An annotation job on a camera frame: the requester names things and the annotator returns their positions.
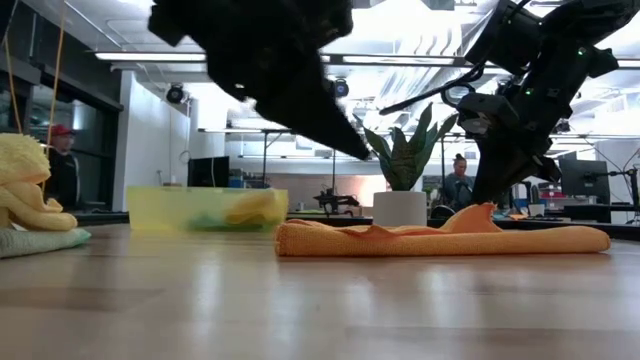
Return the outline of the green snake plant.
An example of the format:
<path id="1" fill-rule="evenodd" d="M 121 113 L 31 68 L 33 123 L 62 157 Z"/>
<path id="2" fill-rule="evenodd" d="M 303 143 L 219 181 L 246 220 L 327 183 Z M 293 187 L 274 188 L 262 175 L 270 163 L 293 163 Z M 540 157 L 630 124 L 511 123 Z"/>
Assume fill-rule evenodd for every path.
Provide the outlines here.
<path id="1" fill-rule="evenodd" d="M 452 113 L 441 123 L 432 123 L 432 105 L 419 117 L 410 139 L 399 127 L 390 130 L 392 145 L 374 131 L 363 127 L 371 152 L 377 157 L 381 171 L 392 191 L 410 191 L 422 177 L 433 149 L 456 125 L 458 113 Z"/>

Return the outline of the black computer monitor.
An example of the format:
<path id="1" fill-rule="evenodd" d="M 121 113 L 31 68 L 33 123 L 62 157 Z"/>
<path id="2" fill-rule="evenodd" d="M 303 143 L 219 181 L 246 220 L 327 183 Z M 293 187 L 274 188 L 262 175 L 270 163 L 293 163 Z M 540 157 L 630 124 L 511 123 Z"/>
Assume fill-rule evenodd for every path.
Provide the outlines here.
<path id="1" fill-rule="evenodd" d="M 188 162 L 189 187 L 229 186 L 230 158 L 228 156 L 190 159 Z"/>
<path id="2" fill-rule="evenodd" d="M 595 197 L 610 203 L 609 171 L 604 161 L 560 159 L 561 188 L 566 196 Z"/>

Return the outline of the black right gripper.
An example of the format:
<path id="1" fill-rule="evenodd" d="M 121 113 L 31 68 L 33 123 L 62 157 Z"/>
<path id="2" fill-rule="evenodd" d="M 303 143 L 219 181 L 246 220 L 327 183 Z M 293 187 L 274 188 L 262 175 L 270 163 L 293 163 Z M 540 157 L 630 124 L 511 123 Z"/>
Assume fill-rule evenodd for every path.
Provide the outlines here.
<path id="1" fill-rule="evenodd" d="M 570 102 L 591 72 L 589 53 L 541 53 L 499 66 L 522 81 L 500 92 L 498 143 L 481 143 L 472 202 L 483 204 L 533 175 L 559 183 L 561 170 L 544 156 L 556 123 L 572 114 Z"/>

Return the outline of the yellow microfiber towel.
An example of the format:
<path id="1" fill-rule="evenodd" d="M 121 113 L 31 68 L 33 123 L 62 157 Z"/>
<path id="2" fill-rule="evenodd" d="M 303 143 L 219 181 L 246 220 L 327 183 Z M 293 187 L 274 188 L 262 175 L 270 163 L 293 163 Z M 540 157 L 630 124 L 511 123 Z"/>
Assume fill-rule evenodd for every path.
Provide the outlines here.
<path id="1" fill-rule="evenodd" d="M 40 184 L 51 176 L 44 148 L 33 137 L 0 133 L 0 227 L 16 223 L 32 231 L 66 232 L 76 218 L 53 198 L 45 198 Z"/>
<path id="2" fill-rule="evenodd" d="M 231 206 L 224 221 L 238 226 L 273 226 L 285 221 L 289 208 L 287 190 L 255 189 L 245 192 Z"/>

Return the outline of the green microfiber towel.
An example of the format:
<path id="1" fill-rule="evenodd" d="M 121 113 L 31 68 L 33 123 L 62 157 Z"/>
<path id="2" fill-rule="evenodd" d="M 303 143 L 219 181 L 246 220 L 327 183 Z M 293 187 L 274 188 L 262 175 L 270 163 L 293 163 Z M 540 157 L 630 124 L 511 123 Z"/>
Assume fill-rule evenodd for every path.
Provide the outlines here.
<path id="1" fill-rule="evenodd" d="M 0 229 L 0 259 L 74 248 L 90 238 L 91 234 L 81 228 L 67 232 Z"/>

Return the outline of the orange microfiber towel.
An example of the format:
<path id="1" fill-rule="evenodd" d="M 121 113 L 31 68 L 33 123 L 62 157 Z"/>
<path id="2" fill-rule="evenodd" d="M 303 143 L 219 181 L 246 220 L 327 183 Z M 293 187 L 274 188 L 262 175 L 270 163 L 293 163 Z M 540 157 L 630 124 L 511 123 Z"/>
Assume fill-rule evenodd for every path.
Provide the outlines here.
<path id="1" fill-rule="evenodd" d="M 274 249 L 282 257 L 415 257 L 598 253 L 611 246 L 607 233 L 590 226 L 503 230 L 493 211 L 490 203 L 471 205 L 439 228 L 333 227 L 294 219 L 277 227 Z"/>

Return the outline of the yellow translucent plastic bin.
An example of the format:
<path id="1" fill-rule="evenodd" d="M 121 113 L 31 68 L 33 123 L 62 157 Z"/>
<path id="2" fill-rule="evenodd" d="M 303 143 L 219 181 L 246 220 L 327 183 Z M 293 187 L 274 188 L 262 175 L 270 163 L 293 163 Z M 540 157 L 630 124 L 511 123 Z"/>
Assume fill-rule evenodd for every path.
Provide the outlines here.
<path id="1" fill-rule="evenodd" d="M 224 220 L 225 212 L 238 198 L 253 190 L 130 186 L 126 194 L 130 226 L 136 231 L 145 232 L 193 232 L 184 229 L 187 220 L 201 213 Z M 262 231 L 278 225 L 263 226 Z"/>

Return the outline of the black metal stand frame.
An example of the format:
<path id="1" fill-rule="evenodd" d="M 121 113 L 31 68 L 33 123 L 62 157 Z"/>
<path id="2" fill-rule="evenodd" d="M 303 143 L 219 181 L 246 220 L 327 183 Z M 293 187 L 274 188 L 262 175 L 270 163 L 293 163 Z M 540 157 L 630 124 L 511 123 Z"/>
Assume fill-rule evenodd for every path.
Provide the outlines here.
<path id="1" fill-rule="evenodd" d="M 262 188 L 267 188 L 267 150 L 269 146 L 273 143 L 268 142 L 268 136 L 270 134 L 276 134 L 276 138 L 274 141 L 278 140 L 283 134 L 292 134 L 296 135 L 291 129 L 262 129 L 260 132 L 263 134 L 263 154 L 262 154 Z M 336 150 L 332 149 L 332 181 L 331 181 L 331 189 L 335 192 L 336 190 Z"/>

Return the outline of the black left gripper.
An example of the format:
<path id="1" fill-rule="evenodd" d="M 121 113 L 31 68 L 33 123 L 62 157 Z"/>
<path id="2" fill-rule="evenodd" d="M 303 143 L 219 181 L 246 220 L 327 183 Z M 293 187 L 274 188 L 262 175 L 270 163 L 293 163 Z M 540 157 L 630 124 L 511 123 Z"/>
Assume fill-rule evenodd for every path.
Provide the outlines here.
<path id="1" fill-rule="evenodd" d="M 183 24 L 225 92 L 257 100 L 269 121 L 365 160 L 369 150 L 325 88 L 318 55 L 351 33 L 352 9 L 351 0 L 193 0 Z"/>

